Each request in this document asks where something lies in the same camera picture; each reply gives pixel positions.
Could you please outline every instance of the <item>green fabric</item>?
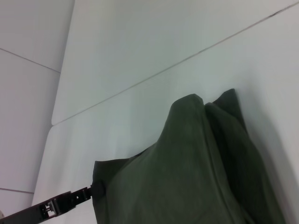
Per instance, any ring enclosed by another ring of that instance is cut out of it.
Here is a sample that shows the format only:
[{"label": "green fabric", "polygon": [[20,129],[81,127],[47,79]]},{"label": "green fabric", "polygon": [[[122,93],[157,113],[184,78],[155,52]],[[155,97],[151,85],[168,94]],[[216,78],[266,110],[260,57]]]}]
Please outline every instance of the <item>green fabric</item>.
[{"label": "green fabric", "polygon": [[96,162],[99,224],[284,224],[234,90],[203,105],[176,101],[157,143],[130,159]]}]

